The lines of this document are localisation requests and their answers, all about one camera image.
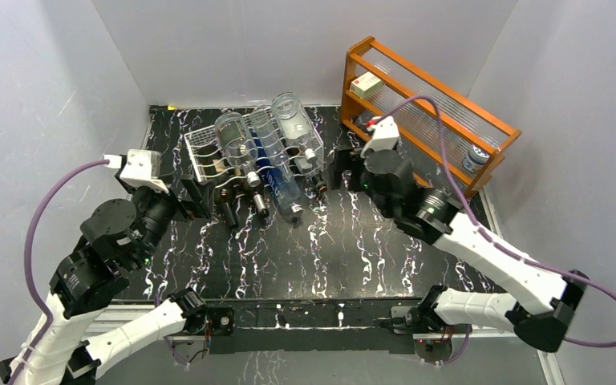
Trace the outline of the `blue labelled clear bottle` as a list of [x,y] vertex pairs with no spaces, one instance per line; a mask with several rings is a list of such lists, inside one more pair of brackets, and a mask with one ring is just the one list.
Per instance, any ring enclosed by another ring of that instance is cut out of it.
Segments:
[[297,224],[301,220],[303,208],[299,201],[302,192],[290,171],[282,171],[274,166],[267,156],[260,139],[252,134],[257,146],[257,170],[261,178],[270,186],[275,205],[285,220]]

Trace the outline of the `clear glass bottle silver cap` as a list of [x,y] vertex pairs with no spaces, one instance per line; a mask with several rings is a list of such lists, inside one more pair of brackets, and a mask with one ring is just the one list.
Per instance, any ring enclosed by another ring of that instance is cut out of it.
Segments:
[[283,92],[273,99],[271,111],[287,145],[299,150],[294,160],[301,174],[320,174],[325,168],[324,143],[299,98],[292,92]]

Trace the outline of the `dark green wine bottle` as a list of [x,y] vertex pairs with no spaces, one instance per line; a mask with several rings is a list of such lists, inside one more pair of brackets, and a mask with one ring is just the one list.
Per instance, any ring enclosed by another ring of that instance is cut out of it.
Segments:
[[230,177],[230,171],[227,170],[228,165],[223,160],[221,151],[215,144],[204,146],[200,150],[201,170],[207,180],[213,180],[216,183],[214,191],[214,203],[217,209],[225,217],[225,222],[230,229],[237,229],[239,226],[238,216],[233,210],[233,198],[236,196],[231,183],[227,183],[222,187],[219,184],[224,184]]

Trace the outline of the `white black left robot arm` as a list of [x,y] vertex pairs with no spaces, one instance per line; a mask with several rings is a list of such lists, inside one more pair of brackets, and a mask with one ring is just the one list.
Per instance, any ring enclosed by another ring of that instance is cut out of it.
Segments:
[[88,327],[145,267],[173,221],[210,218],[215,184],[183,179],[186,201],[172,190],[133,189],[131,200],[102,203],[80,226],[81,238],[54,272],[43,315],[20,352],[0,362],[5,384],[93,384],[120,361],[172,334],[198,334],[209,309],[191,289],[91,338]]

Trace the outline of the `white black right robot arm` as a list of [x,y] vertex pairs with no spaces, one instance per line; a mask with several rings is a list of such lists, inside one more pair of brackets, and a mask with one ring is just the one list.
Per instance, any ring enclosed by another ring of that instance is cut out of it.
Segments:
[[450,253],[487,275],[501,294],[433,286],[414,310],[383,326],[400,333],[439,332],[455,325],[513,332],[539,351],[558,351],[586,290],[579,278],[533,266],[495,233],[473,224],[459,201],[419,185],[412,163],[395,150],[340,148],[330,165],[336,184],[350,172],[348,187],[366,193],[383,217],[408,236]]

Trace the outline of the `clear round bottle white cap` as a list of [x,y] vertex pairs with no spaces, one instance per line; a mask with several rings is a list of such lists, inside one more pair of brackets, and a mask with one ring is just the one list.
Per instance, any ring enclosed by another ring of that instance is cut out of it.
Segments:
[[261,182],[256,169],[257,146],[243,116],[226,112],[216,119],[214,128],[229,164],[241,172],[250,186]]

